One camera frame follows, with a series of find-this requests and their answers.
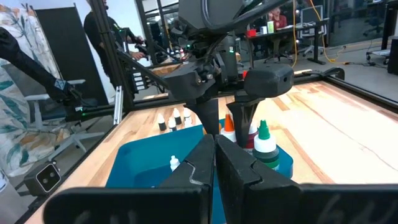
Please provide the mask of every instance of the floor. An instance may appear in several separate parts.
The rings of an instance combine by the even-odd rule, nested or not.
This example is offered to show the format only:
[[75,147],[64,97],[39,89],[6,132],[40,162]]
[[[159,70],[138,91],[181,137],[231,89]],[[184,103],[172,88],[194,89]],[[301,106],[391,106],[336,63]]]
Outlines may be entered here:
[[[357,62],[357,63],[365,63],[365,52],[368,50],[377,50],[380,46],[380,40],[376,39],[372,43],[370,42],[360,42],[356,45],[347,46],[346,49],[342,50],[341,47],[334,47],[327,51],[329,58],[335,58],[336,53],[339,52],[339,57],[336,60],[337,62]],[[247,57],[247,55],[242,52],[242,58]],[[327,62],[327,59],[324,55],[319,57],[320,60]],[[371,59],[373,62],[376,62],[378,65],[382,66],[382,58],[374,57]],[[364,67],[362,65],[342,65],[338,63],[330,63],[327,62],[326,65],[319,65],[313,62],[309,62],[301,55],[298,56],[297,63],[294,67],[295,70],[303,70],[303,69],[312,69],[312,70],[326,70],[331,67],[343,67],[346,71],[346,81],[350,83],[354,83],[360,87],[371,90],[380,95],[386,96],[390,99],[398,101],[398,76],[388,74],[385,68],[378,67]],[[93,121],[86,121],[83,123],[83,126],[89,126]],[[100,119],[90,130],[90,133],[93,132],[107,132],[112,126],[112,117],[105,116]],[[90,148],[97,143],[100,138],[87,139],[83,141],[83,144]],[[68,169],[74,165],[74,163],[79,160],[79,158],[83,155],[82,151],[76,149],[74,146],[70,146],[64,153],[59,155],[57,160],[57,166],[60,168],[61,174],[64,174]],[[13,186],[21,183],[23,177],[15,177],[11,178],[11,183]],[[25,186],[21,187],[19,191],[27,190]],[[24,196],[21,197],[26,205],[30,204],[34,197],[32,196]]]

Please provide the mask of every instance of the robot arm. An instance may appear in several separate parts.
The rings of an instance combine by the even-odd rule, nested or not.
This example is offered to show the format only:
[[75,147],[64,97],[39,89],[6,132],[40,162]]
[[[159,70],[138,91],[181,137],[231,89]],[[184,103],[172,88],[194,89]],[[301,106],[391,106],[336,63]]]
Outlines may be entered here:
[[44,86],[51,99],[58,102],[71,102],[81,94],[65,80],[52,76],[46,69],[26,55],[18,41],[3,27],[0,27],[0,58],[3,58]]

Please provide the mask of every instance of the wooden table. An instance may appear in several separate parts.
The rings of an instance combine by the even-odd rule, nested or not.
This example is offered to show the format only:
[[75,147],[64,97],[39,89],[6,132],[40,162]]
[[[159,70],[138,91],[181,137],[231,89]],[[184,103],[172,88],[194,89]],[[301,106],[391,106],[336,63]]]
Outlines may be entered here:
[[[232,96],[219,99],[220,119],[232,101]],[[174,107],[183,110],[174,105],[129,113],[57,192],[104,187],[119,147],[161,134],[157,114],[168,120]],[[339,88],[324,82],[296,85],[282,96],[262,101],[254,119],[266,119],[277,143],[293,157],[296,182],[398,182],[398,115]],[[43,206],[28,223],[42,223],[42,212]]]
[[[236,61],[240,62],[241,55],[236,52],[235,56],[236,56]],[[168,58],[162,63],[170,63],[170,62],[173,62],[173,60],[171,58]],[[154,69],[152,69],[152,72],[158,76],[165,76],[165,75],[168,75],[170,72],[176,70],[181,65],[182,64],[180,63],[180,64],[176,64],[176,65],[168,65],[168,66],[164,66],[164,67],[154,68]]]

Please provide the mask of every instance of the metal frame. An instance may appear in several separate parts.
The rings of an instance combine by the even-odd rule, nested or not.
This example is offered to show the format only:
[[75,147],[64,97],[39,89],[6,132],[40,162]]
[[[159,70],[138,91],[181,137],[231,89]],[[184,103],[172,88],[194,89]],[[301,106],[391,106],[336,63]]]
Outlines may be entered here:
[[[106,15],[106,12],[104,10],[102,1],[93,1],[96,2],[95,6],[93,7],[93,12],[95,12],[95,16],[96,16],[96,20],[98,25],[100,26],[108,26],[109,28],[109,24],[108,24],[108,20],[106,19],[106,17],[104,17],[104,15]],[[102,35],[103,35],[103,41],[106,44],[106,49],[107,49],[107,56],[112,59],[112,63],[113,63],[113,70],[121,70],[121,66],[117,57],[117,53],[116,50],[114,49],[111,39],[110,39],[110,31],[108,30],[103,30],[100,29],[100,31],[102,31]],[[117,77],[118,77],[118,82],[121,86],[123,86],[124,90],[129,90],[130,87],[128,86],[127,82],[125,82],[126,77],[123,78],[123,74],[124,73],[117,73]],[[301,75],[297,75],[294,78],[294,85],[299,85],[299,84],[304,84],[304,83],[310,83],[310,82],[319,82],[319,81],[324,81],[327,82],[329,84],[332,84],[334,86],[337,86],[338,88],[341,88],[342,90],[345,90],[349,93],[352,93],[356,96],[359,96],[365,100],[370,101],[371,103],[377,104],[387,110],[390,110],[394,113],[398,113],[398,102],[390,100],[388,98],[385,98],[381,95],[377,95],[373,92],[370,92],[368,90],[365,90],[364,88],[358,87],[356,85],[347,83],[339,78],[335,78],[335,77],[324,77],[320,74],[301,74]],[[228,96],[231,95],[233,92],[231,91],[227,91],[224,92],[216,97],[221,97],[221,96]],[[136,110],[144,110],[144,109],[149,109],[149,108],[156,108],[156,107],[160,107],[160,106],[168,106],[168,105],[175,105],[175,104],[179,104],[179,103],[183,103],[182,101],[178,101],[173,99],[172,97],[169,96],[163,96],[163,97],[158,97],[158,98],[151,98],[148,100],[138,100],[138,101],[134,101],[134,104],[132,104],[131,108],[124,108],[124,115],[123,118],[128,114],[128,112],[130,111],[136,111]],[[96,111],[94,116],[104,116],[104,115],[108,115],[108,114],[113,114],[114,113],[114,108],[113,106],[103,106],[103,107],[98,107],[93,109],[94,111]],[[111,133],[111,131],[116,127],[116,125],[114,125],[92,148],[90,148],[87,153],[78,160],[78,162],[76,164],[74,164],[72,166],[72,168],[70,170],[68,170],[66,172],[65,175],[63,175],[63,179],[62,179],[62,183],[70,176],[70,174],[72,172],[74,172],[76,170],[76,168],[98,147],[99,144],[101,144],[101,142],[103,140],[105,140],[108,136],[109,133]],[[16,222],[16,223],[24,223],[26,220],[29,219],[29,217],[41,206],[44,204],[44,202],[47,200],[49,196],[47,197],[40,197],[34,200],[34,202],[31,203],[31,205],[29,206],[29,210],[22,216],[20,217],[20,219]]]

